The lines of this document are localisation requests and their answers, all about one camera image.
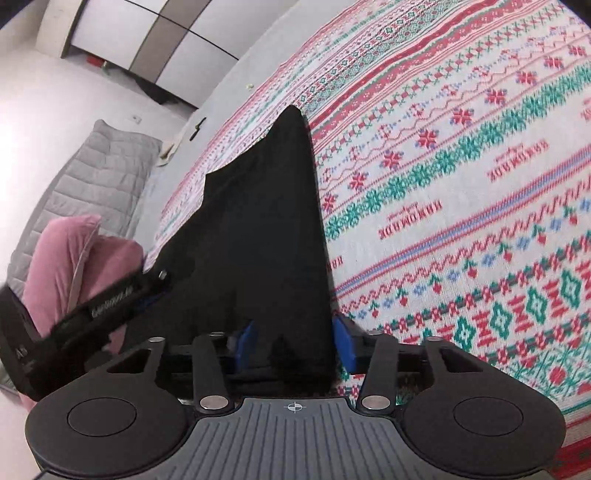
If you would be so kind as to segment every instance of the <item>pink pillow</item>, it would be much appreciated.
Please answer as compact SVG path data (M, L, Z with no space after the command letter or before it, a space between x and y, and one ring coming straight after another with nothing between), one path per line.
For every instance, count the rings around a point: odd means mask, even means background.
M113 283L140 269L144 250L133 240L98 236L84 267L79 303L96 297ZM109 351L119 353L125 337L125 325L109 335Z
M100 216L52 220L41 234L22 303L41 336L78 304L84 265L99 231Z

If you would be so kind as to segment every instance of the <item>red object on floor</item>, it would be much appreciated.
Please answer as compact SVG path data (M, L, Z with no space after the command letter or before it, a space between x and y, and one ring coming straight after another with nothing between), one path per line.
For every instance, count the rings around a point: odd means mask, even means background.
M91 65L94 65L95 67L98 67L98 68L102 67L103 62L104 62L103 59L100 59L99 57L95 57L94 55L88 55L86 57L86 61L88 63L90 63Z

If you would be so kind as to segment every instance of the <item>crosshair symbol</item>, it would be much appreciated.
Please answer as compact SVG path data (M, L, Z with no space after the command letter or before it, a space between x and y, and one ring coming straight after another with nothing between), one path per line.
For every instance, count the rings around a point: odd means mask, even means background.
M300 405L299 403L293 402L290 403L288 406L283 407L283 408L287 408L287 410L292 411L293 413L295 413L296 411L300 411L302 408L305 408L304 406Z

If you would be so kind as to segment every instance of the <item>black fabric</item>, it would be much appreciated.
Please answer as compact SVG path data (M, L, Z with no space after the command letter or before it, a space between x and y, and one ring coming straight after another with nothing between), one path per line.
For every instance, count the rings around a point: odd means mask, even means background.
M335 347L309 131L288 107L267 136L206 176L201 208L153 267L171 292L129 325L125 346L152 336L175 345L255 322L246 394L327 390Z
M591 0L562 0L587 25L591 25Z

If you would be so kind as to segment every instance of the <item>knit pattern blanket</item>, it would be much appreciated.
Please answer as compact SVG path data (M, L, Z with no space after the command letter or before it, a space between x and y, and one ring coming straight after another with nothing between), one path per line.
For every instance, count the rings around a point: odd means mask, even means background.
M163 211L293 104L310 123L333 308L438 335L547 395L558 478L591 471L591 31L556 0L360 0L216 134ZM362 377L342 374L353 399Z

